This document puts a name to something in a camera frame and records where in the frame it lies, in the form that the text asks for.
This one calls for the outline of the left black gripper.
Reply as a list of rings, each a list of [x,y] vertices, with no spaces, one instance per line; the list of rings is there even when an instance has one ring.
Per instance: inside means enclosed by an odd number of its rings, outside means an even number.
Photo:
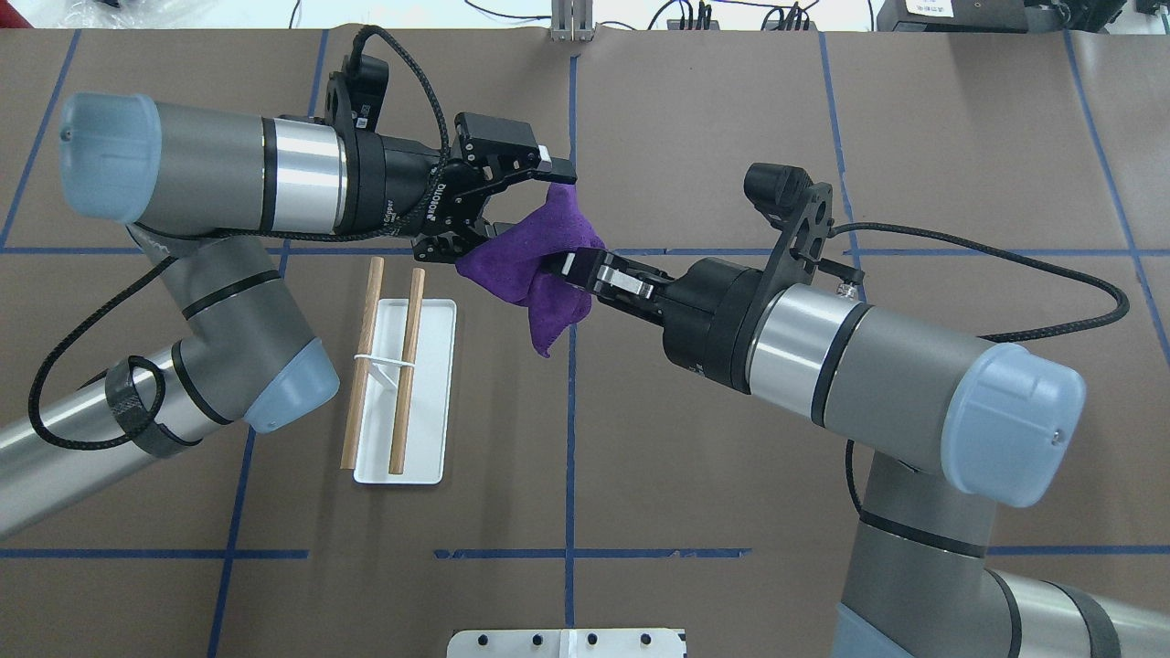
[[[486,204],[536,178],[578,180],[571,159],[550,155],[529,123],[461,112],[450,158],[414,139],[346,131],[346,237],[412,241],[414,258],[453,263],[516,222],[486,220]]]

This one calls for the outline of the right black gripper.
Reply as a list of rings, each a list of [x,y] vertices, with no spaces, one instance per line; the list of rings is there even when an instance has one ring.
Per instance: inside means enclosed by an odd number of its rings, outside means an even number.
[[[704,258],[674,279],[606,249],[574,249],[551,254],[550,274],[585,286],[617,311],[660,325],[673,364],[749,393],[749,348],[763,313],[787,288],[787,259],[775,253],[765,270],[756,270]]]

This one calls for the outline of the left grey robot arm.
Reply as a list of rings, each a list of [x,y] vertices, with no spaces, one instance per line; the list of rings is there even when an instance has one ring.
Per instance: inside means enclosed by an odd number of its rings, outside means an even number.
[[[460,114],[455,137],[433,149],[377,133],[379,108],[371,92],[339,82],[321,117],[242,115],[142,92],[67,100],[58,146],[68,204],[125,228],[151,267],[58,342],[34,375],[25,419],[4,429],[4,536],[234,421],[267,433],[333,399],[333,363],[266,238],[401,238],[414,258],[453,263],[495,237],[489,196],[576,179],[526,123]],[[154,281],[188,337],[121,357],[46,403],[66,349]]]

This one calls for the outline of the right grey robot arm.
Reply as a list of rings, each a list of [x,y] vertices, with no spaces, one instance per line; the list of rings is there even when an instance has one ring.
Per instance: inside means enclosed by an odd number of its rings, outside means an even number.
[[[1035,503],[1069,448],[1069,366],[815,289],[856,270],[797,249],[681,277],[605,249],[541,267],[661,325],[677,366],[874,452],[835,657],[1166,656],[1166,615],[985,566],[998,505]]]

